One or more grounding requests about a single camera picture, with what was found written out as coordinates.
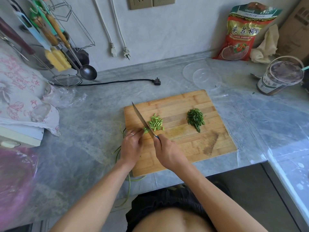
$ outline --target black shorts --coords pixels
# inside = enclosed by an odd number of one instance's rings
[[[176,190],[163,188],[138,195],[132,201],[132,209],[126,214],[128,222],[127,232],[131,232],[143,218],[163,208],[179,208],[188,212],[193,212],[214,228],[213,223],[202,205],[188,187]]]

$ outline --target cardboard box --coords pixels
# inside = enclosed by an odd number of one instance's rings
[[[309,60],[309,0],[301,0],[280,28],[276,53]]]

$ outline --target floral cloth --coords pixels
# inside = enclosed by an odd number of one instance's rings
[[[24,64],[0,42],[0,124],[23,124],[48,129],[59,136],[59,111],[41,101],[52,86],[41,73]]]

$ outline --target wire strainer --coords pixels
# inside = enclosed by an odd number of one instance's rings
[[[57,87],[73,87],[80,85],[83,80],[78,76],[72,76],[72,75],[56,75],[53,76],[52,79],[48,81],[51,85],[57,86]]]

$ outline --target gray countertop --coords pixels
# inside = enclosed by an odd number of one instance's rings
[[[161,86],[150,82],[127,82],[79,87],[88,96],[79,107],[61,109],[60,132],[44,133],[33,195],[28,206],[10,227],[65,213],[114,165],[112,152],[121,144],[125,127],[123,107],[186,93],[199,88],[184,79],[189,60],[204,55],[180,57],[109,70],[98,80],[111,81],[159,77]],[[195,163],[203,175],[270,161],[284,186],[309,222],[309,96],[299,85],[275,96],[256,89],[249,73],[263,74],[266,65],[199,59],[221,75],[222,85],[208,92],[238,150]],[[131,195],[180,183],[171,171],[149,174],[131,184]],[[117,198],[124,198],[125,182]]]

